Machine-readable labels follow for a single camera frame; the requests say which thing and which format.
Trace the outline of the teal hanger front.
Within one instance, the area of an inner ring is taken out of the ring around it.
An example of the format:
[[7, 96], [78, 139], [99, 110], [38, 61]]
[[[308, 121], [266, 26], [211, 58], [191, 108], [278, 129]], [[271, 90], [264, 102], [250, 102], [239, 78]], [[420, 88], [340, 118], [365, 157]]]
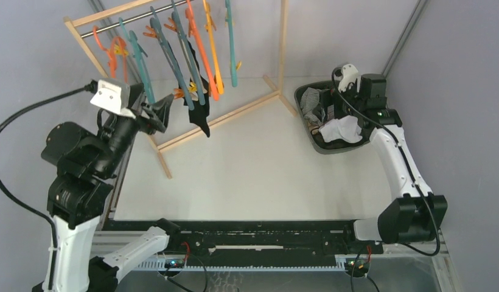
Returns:
[[147, 65], [145, 63], [144, 57], [148, 57], [147, 53], [138, 43], [138, 38], [134, 31], [127, 30], [125, 28], [125, 21], [119, 17], [119, 25], [124, 32], [125, 37], [132, 46], [133, 56], [137, 64], [139, 73], [141, 75], [141, 80], [144, 85], [145, 93], [149, 104], [154, 104], [156, 102], [155, 95], [153, 92], [152, 84], [150, 81], [150, 76], [148, 73]]

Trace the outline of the teal hanger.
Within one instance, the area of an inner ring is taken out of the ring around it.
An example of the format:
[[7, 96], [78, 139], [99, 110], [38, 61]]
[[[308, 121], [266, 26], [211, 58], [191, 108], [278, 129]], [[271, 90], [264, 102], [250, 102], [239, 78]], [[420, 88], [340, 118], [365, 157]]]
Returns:
[[199, 73], [198, 68], [195, 64], [194, 56], [193, 56], [192, 51], [190, 49], [187, 36], [184, 33], [184, 29], [183, 29], [183, 26], [181, 24], [178, 9], [176, 7], [176, 2], [171, 0], [170, 3], [172, 6], [172, 10], [173, 10], [172, 14], [171, 14], [171, 19], [175, 24], [175, 30], [177, 32], [178, 39], [180, 41], [180, 46], [182, 48], [184, 57], [186, 59], [187, 67], [189, 68], [189, 72], [192, 76], [192, 80], [195, 83], [198, 101], [199, 101], [201, 106], [204, 106], [206, 104], [206, 99], [205, 99], [204, 92], [203, 92], [203, 82], [200, 78], [200, 73]]
[[232, 87], [238, 86], [238, 70], [242, 65], [241, 61], [236, 60], [236, 52], [235, 52], [235, 39], [234, 39], [234, 21], [232, 18], [232, 10], [231, 10], [231, 1], [225, 0], [225, 26], [228, 28], [228, 36], [229, 36], [229, 53], [230, 53], [230, 74], [231, 74], [231, 84]]
[[119, 25], [124, 32], [125, 37], [132, 46], [133, 56], [137, 64], [139, 73], [141, 75], [141, 80], [144, 85], [145, 93], [149, 104], [154, 104], [156, 102], [155, 95], [153, 92], [152, 84], [150, 81], [150, 76], [148, 73], [147, 65], [145, 63], [144, 57], [148, 57], [147, 53], [138, 43], [138, 38], [134, 31], [127, 30], [125, 28], [125, 21], [119, 17]]

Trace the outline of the orange clip hanger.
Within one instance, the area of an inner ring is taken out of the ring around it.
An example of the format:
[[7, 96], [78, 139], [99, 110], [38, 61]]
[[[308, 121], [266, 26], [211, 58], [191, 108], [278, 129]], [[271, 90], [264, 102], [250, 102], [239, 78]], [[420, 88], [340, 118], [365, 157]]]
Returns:
[[98, 45], [99, 49], [104, 51], [106, 53], [106, 55], [108, 56], [108, 67], [110, 70], [110, 77], [116, 78], [117, 56], [120, 56], [122, 59], [122, 69], [123, 69], [124, 82], [128, 83], [127, 57], [129, 55], [129, 51], [127, 50], [127, 44], [126, 44], [125, 40], [120, 36], [116, 36], [111, 40], [110, 46], [109, 46], [109, 48], [107, 48], [107, 47], [103, 46], [101, 41], [99, 40], [97, 30], [98, 30], [98, 27], [93, 26], [92, 27], [92, 34], [94, 35], [94, 39], [95, 39], [96, 44]]

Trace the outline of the slate blue clip hanger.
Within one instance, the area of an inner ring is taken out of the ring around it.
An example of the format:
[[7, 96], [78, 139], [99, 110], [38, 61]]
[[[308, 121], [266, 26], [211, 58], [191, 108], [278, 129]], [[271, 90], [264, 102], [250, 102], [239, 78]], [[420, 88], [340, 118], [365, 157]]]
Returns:
[[156, 33], [156, 39], [158, 40], [158, 43], [164, 55], [166, 56], [167, 62], [178, 82], [179, 87], [182, 89], [183, 99], [186, 101], [189, 111], [193, 111], [195, 109], [195, 105], [188, 89], [186, 88], [186, 82], [184, 80], [178, 61], [176, 60], [175, 54], [173, 53], [173, 50], [170, 47], [167, 38], [163, 34], [161, 23], [153, 6], [150, 6], [150, 12], [152, 14], [152, 17], [150, 18], [150, 27]]

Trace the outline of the white underwear black trim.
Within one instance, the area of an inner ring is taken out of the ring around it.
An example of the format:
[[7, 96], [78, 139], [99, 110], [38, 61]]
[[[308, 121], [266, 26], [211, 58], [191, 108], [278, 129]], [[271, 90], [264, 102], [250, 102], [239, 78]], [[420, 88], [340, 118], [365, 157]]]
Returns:
[[318, 131], [325, 142], [341, 139], [354, 144], [363, 139], [361, 127], [358, 125], [358, 119], [355, 116], [332, 119], [321, 126]]

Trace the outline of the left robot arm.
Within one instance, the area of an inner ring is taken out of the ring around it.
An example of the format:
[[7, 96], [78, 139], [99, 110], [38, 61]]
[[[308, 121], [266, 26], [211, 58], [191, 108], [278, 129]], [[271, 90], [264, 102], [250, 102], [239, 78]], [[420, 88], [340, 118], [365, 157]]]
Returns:
[[94, 233], [113, 190], [108, 180], [116, 177], [138, 133], [166, 131], [174, 96], [145, 103], [142, 83], [129, 85], [114, 78], [92, 81], [85, 91], [91, 92], [91, 103], [109, 116], [97, 120], [97, 133], [65, 122], [46, 139], [41, 157], [57, 169], [47, 198], [55, 240], [46, 278], [34, 291], [114, 291], [151, 255], [173, 254], [182, 244], [180, 227], [162, 218], [117, 251], [91, 255]]

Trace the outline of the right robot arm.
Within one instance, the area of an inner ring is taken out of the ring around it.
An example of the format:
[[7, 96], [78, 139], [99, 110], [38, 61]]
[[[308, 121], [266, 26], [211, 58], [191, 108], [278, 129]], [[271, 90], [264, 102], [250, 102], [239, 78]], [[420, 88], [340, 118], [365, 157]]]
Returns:
[[343, 236], [347, 251], [358, 253], [368, 241], [403, 244], [439, 240], [438, 230], [448, 208], [443, 195], [434, 194], [408, 149], [398, 112], [387, 106], [386, 78], [381, 74], [332, 74], [334, 95], [342, 110], [358, 119], [386, 173], [391, 203], [375, 218], [354, 221]]

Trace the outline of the black hanging underwear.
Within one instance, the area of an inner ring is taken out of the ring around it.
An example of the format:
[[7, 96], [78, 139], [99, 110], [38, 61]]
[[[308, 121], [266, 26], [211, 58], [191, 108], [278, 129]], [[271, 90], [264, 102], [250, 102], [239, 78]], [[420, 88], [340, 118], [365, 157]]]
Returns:
[[198, 71], [198, 76], [201, 78], [203, 94], [205, 98], [205, 104], [201, 105], [198, 101], [198, 98], [193, 98], [194, 110], [189, 111], [189, 122], [200, 127], [201, 131], [206, 135], [206, 137], [210, 137], [211, 131], [209, 125], [207, 123], [207, 117], [210, 115], [210, 96], [211, 96], [211, 86], [209, 81], [205, 79], [199, 72], [199, 63], [196, 56], [196, 51], [193, 49], [192, 44], [189, 40], [187, 40], [187, 45], [192, 53], [192, 58], [194, 59], [195, 65], [194, 68]]

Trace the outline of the teal hanger back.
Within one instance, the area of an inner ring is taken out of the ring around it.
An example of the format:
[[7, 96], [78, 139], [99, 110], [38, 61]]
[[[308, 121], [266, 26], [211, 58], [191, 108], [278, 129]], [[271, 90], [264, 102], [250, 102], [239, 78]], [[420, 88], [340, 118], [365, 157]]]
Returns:
[[238, 86], [238, 70], [242, 65], [241, 61], [236, 60], [236, 52], [235, 52], [235, 39], [234, 39], [234, 21], [232, 18], [232, 10], [231, 10], [231, 1], [225, 0], [225, 26], [228, 28], [228, 36], [229, 36], [229, 53], [230, 53], [230, 74], [231, 74], [231, 84], [232, 87]]

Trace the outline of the orange hanger on rack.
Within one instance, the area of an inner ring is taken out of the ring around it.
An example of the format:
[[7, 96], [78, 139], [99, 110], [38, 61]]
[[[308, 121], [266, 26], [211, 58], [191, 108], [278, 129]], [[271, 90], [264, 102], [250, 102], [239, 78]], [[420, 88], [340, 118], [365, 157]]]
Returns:
[[192, 3], [190, 0], [187, 0], [186, 2], [187, 2], [187, 8], [186, 8], [185, 14], [186, 14], [186, 18], [189, 22], [189, 32], [193, 36], [193, 38], [197, 44], [197, 48], [199, 50], [200, 57], [201, 57], [201, 60], [203, 62], [203, 67], [204, 67], [205, 73], [208, 77], [211, 96], [215, 101], [218, 101], [220, 94], [218, 92], [217, 86], [216, 86], [215, 81], [214, 81], [214, 75], [212, 73], [212, 69], [211, 69], [211, 66], [209, 64], [208, 57], [206, 55], [206, 50], [204, 48], [204, 45], [203, 45], [203, 42], [202, 42], [202, 39], [200, 36], [200, 32], [199, 32], [198, 27], [197, 27], [196, 22], [195, 22], [194, 10], [192, 8]]

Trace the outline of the yellow hanger on rack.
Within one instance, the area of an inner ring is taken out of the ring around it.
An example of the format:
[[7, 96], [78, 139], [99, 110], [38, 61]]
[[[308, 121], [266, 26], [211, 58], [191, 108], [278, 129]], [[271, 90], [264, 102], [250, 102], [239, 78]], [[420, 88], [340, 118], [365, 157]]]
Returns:
[[218, 63], [217, 50], [216, 50], [215, 38], [214, 38], [214, 32], [217, 30], [217, 28], [216, 28], [216, 25], [215, 25], [214, 20], [212, 18], [211, 6], [206, 0], [203, 0], [203, 7], [204, 7], [205, 15], [206, 15], [205, 28], [206, 28], [206, 31], [207, 31], [208, 36], [209, 36], [212, 60], [214, 62], [214, 72], [215, 72], [214, 82], [215, 82], [218, 94], [222, 95], [224, 93], [224, 85], [223, 85], [223, 81], [222, 81], [222, 75], [220, 72], [220, 66]]

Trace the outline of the dark green laundry basket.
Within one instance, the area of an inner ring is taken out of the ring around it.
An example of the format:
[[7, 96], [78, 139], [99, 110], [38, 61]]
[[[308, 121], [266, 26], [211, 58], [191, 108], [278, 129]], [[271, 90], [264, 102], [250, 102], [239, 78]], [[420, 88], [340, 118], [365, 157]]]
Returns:
[[307, 85], [302, 85], [298, 87], [295, 90], [294, 93], [294, 99], [296, 102], [296, 106], [298, 107], [298, 110], [301, 114], [301, 119], [302, 119], [302, 124], [304, 126], [305, 132], [307, 133], [307, 137], [309, 138], [311, 144], [313, 145], [314, 149], [323, 155], [331, 155], [331, 154], [336, 154], [336, 153], [344, 153], [346, 151], [351, 151], [353, 149], [362, 147], [366, 144], [369, 143], [369, 139], [366, 137], [363, 137], [363, 139], [360, 142], [351, 144], [348, 142], [345, 142], [343, 140], [335, 140], [332, 142], [325, 142], [319, 133], [319, 128], [317, 126], [312, 125], [309, 121], [304, 119], [304, 115], [302, 114], [301, 108], [300, 108], [300, 100], [301, 96], [306, 90], [306, 88], [311, 87], [311, 88], [316, 88], [316, 89], [329, 89], [331, 92], [334, 108], [335, 108], [335, 118], [334, 119], [340, 119], [347, 114], [343, 111], [343, 102], [342, 100], [335, 96], [332, 91], [332, 82], [330, 81], [321, 81], [321, 82], [314, 82], [314, 83], [309, 83]]

